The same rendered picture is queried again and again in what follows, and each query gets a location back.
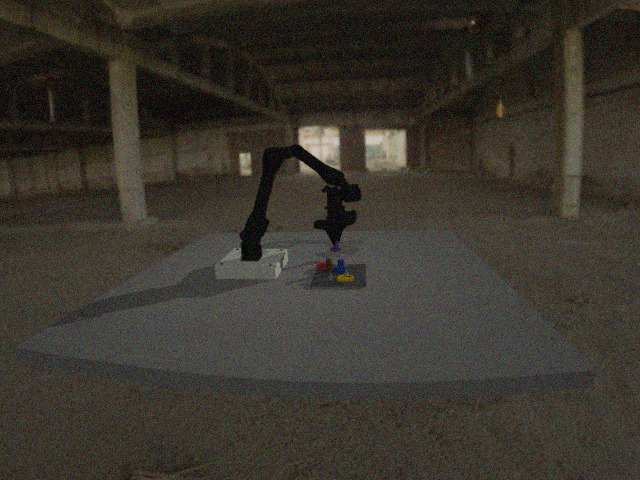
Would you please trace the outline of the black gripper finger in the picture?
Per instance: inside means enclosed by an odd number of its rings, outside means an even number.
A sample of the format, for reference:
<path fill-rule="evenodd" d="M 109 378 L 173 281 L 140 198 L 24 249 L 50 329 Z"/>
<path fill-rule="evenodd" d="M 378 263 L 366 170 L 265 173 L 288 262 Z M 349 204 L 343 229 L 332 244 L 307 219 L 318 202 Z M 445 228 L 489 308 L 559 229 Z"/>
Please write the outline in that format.
<path fill-rule="evenodd" d="M 336 227 L 339 227 L 336 231 L 336 240 L 338 240 L 338 243 L 340 242 L 340 238 L 342 235 L 342 232 L 344 230 L 344 228 L 347 227 L 347 225 L 336 225 Z"/>
<path fill-rule="evenodd" d="M 335 244 L 335 243 L 336 243 L 336 231 L 337 231 L 337 229 L 338 229 L 338 228 L 339 228 L 339 227 L 331 228 L 331 229 L 327 229 L 327 230 L 325 230 L 325 231 L 326 231 L 326 233 L 328 234 L 328 236 L 329 236 L 329 238 L 330 238 L 330 240 L 331 240 L 332 244 Z"/>

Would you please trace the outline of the blue gear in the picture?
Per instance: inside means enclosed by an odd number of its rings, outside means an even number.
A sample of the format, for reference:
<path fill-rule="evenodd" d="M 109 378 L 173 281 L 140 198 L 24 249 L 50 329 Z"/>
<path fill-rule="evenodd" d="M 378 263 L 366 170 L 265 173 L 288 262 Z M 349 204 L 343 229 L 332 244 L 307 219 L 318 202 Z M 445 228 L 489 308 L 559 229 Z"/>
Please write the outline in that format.
<path fill-rule="evenodd" d="M 337 274 L 344 274 L 346 269 L 349 272 L 349 268 L 347 268 L 347 267 L 345 268 L 344 267 L 344 260 L 343 259 L 339 259 L 338 260 L 338 267 L 334 268 L 333 272 L 335 272 Z"/>

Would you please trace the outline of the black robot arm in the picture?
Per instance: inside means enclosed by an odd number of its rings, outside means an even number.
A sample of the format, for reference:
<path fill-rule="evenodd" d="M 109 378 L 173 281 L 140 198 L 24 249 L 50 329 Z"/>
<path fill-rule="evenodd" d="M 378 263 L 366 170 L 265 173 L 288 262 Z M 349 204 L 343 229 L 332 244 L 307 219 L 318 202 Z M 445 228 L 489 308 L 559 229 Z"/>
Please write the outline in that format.
<path fill-rule="evenodd" d="M 343 172 L 332 168 L 317 157 L 311 155 L 301 145 L 292 145 L 287 147 L 273 147 L 265 150 L 262 158 L 263 173 L 257 193 L 254 209 L 247 219 L 245 228 L 239 234 L 242 240 L 241 244 L 241 256 L 240 261 L 259 261 L 262 256 L 261 240 L 265 232 L 267 232 L 267 226 L 269 220 L 265 218 L 270 195 L 273 188 L 275 175 L 280 169 L 282 163 L 286 159 L 298 158 L 307 166 L 316 171 L 324 182 L 342 187 L 325 187 L 321 190 L 327 192 L 328 204 L 341 204 L 344 202 L 360 201 L 362 198 L 359 185 L 349 185 L 345 180 Z M 342 222 L 347 226 L 354 224 L 357 219 L 357 211 L 351 210 L 345 211 L 345 207 L 337 209 L 335 213 L 334 222 Z"/>

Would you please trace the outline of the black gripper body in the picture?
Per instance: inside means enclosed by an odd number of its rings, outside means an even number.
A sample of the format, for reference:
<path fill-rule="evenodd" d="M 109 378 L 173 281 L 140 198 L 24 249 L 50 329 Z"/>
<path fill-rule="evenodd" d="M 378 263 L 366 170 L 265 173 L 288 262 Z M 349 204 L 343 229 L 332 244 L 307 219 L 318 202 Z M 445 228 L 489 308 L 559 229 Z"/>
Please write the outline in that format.
<path fill-rule="evenodd" d="M 325 217 L 325 220 L 317 220 L 314 222 L 314 228 L 316 229 L 323 229 L 323 230 L 327 230 L 327 229 L 331 229 L 331 228 L 336 228 L 336 225 L 345 225 L 342 222 L 334 222 L 334 218 L 335 218 L 335 213 L 337 211 L 338 208 L 340 208 L 340 210 L 342 210 L 343 204 L 328 204 L 327 206 L 325 206 L 325 209 L 328 210 L 328 217 Z"/>

